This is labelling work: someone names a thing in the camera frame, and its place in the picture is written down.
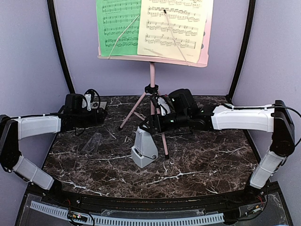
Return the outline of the white metronome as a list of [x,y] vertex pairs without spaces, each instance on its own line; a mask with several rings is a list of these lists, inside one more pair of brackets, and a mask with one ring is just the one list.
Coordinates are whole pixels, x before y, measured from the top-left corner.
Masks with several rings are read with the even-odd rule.
[[135,133],[135,143],[131,147],[131,157],[140,168],[146,167],[158,158],[158,149],[151,134],[139,127]]

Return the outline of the clear metronome front cover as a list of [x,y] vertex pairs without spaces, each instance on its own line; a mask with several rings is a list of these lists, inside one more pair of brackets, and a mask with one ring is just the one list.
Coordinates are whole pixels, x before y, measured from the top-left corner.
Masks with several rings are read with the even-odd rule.
[[98,147],[102,141],[101,133],[96,132],[82,148],[86,153],[97,153]]

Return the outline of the yellow paper sheet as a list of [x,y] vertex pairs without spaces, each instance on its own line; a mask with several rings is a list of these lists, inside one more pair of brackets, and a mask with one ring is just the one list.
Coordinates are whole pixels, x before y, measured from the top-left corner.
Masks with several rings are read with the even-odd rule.
[[197,63],[211,0],[143,0],[137,54]]

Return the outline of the green paper sheet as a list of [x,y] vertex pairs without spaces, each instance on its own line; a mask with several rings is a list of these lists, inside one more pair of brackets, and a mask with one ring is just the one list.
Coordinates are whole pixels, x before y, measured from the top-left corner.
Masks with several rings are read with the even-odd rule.
[[97,0],[99,55],[136,56],[140,20],[146,18],[145,0]]

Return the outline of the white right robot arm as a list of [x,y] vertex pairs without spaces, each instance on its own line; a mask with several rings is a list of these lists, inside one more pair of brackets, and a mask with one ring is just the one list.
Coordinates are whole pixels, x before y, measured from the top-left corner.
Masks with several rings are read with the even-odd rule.
[[175,90],[168,98],[173,112],[168,113],[167,108],[163,107],[162,113],[149,115],[139,125],[140,129],[151,134],[185,127],[201,131],[246,129],[272,133],[272,143],[252,173],[250,186],[240,193],[244,204],[250,204],[258,197],[257,189],[265,186],[297,146],[290,108],[282,100],[264,106],[222,104],[199,108],[189,89]]

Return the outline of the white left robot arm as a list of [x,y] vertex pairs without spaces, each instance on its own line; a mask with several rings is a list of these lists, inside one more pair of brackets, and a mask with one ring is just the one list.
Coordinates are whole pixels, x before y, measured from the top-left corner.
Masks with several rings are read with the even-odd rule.
[[94,90],[85,94],[66,95],[59,111],[26,116],[2,114],[0,116],[0,165],[7,173],[14,172],[26,182],[48,191],[48,198],[56,205],[66,202],[62,184],[41,167],[26,158],[19,143],[29,137],[58,134],[67,131],[80,133],[78,129],[99,125],[107,116],[107,103]]

